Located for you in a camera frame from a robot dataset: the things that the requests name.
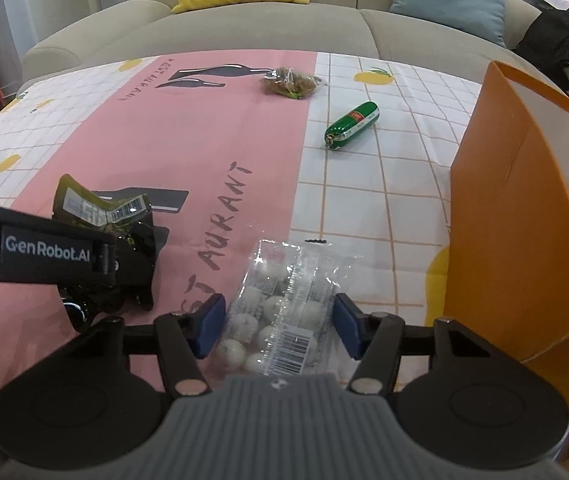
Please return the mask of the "orange storage box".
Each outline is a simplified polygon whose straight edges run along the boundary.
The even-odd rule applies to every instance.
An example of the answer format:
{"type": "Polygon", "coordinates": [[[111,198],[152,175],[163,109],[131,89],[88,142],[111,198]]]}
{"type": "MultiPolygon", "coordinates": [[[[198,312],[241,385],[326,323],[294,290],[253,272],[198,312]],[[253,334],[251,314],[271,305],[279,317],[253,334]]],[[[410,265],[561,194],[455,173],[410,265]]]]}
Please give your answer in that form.
{"type": "Polygon", "coordinates": [[[569,404],[569,98],[491,63],[450,188],[445,314],[569,404]]]}

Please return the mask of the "black bag on sofa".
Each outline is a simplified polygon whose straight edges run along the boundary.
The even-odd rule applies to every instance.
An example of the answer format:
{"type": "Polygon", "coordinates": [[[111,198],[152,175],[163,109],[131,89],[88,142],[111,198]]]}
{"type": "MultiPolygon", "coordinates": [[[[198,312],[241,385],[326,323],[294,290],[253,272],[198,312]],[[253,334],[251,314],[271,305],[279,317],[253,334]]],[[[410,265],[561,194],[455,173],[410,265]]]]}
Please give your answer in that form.
{"type": "Polygon", "coordinates": [[[542,11],[514,52],[569,96],[569,11],[542,11]]]}

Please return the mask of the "pink white lemon tablecloth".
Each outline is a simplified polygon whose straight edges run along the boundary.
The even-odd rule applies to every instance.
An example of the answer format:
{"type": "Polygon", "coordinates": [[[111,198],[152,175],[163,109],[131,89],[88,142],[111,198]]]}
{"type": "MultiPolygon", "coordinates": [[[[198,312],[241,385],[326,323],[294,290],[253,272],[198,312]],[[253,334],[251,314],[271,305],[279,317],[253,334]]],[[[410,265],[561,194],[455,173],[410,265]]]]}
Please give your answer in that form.
{"type": "Polygon", "coordinates": [[[361,258],[345,292],[411,325],[448,244],[450,166],[481,81],[334,53],[214,51],[136,58],[50,78],[0,113],[0,206],[49,216],[60,177],[94,191],[158,190],[168,230],[154,313],[232,297],[257,240],[327,240],[361,258]],[[291,67],[312,96],[266,93],[291,67]],[[380,118],[340,150],[333,122],[380,118]]]}

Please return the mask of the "beige grey sofa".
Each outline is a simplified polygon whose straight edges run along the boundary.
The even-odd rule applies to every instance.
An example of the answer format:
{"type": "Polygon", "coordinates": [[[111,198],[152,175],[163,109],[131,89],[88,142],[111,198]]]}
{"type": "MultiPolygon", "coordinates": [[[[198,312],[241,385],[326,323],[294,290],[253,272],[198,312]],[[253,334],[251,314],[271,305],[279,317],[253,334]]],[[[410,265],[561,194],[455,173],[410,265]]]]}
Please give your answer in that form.
{"type": "Polygon", "coordinates": [[[490,62],[542,79],[514,49],[539,15],[505,0],[502,46],[446,25],[391,13],[391,0],[240,3],[181,14],[178,0],[125,0],[68,25],[30,48],[25,81],[128,58],[192,51],[276,49],[361,55],[480,82],[490,62]]]}

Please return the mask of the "green sausage stick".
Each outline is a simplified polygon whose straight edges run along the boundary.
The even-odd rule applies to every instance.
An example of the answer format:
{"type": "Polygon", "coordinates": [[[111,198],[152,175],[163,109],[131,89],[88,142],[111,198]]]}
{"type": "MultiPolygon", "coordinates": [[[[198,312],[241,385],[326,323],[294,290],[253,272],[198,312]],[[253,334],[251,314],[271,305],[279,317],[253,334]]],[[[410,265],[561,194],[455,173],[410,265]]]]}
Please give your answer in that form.
{"type": "Polygon", "coordinates": [[[380,110],[374,102],[368,101],[358,105],[325,129],[324,146],[329,150],[345,148],[365,130],[371,128],[379,118],[380,110]]]}

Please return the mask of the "dark black snack packet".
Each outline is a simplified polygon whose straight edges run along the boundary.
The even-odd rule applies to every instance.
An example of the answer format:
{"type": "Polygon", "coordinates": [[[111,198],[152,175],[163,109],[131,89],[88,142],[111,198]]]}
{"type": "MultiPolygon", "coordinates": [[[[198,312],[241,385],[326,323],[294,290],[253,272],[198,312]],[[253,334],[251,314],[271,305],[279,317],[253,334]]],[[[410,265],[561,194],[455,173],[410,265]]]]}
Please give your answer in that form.
{"type": "Polygon", "coordinates": [[[115,283],[61,286],[60,296],[68,311],[89,318],[102,312],[115,313],[126,304],[144,311],[153,309],[158,246],[146,193],[130,192],[122,198],[103,200],[64,174],[54,196],[52,218],[113,235],[116,240],[115,283]]]}

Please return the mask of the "brown nuts clear packet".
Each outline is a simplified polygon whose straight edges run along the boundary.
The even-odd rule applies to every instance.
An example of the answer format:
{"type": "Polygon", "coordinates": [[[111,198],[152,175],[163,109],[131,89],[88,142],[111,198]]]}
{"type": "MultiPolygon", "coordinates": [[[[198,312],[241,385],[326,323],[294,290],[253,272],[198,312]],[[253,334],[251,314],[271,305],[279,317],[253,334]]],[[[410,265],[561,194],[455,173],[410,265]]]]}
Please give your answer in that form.
{"type": "Polygon", "coordinates": [[[323,85],[324,80],[320,77],[291,67],[269,70],[263,78],[263,88],[266,93],[293,100],[305,100],[323,85]]]}

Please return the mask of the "clear bag white candies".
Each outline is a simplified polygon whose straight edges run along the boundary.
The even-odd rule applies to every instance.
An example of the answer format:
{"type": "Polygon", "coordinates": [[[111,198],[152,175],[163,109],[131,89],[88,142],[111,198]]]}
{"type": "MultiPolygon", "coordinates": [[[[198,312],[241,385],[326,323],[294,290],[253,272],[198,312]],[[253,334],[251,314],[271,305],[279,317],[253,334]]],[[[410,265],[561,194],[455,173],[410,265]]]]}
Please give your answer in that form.
{"type": "Polygon", "coordinates": [[[277,376],[330,370],[333,302],[361,258],[326,240],[259,240],[230,302],[214,370],[277,376]]]}

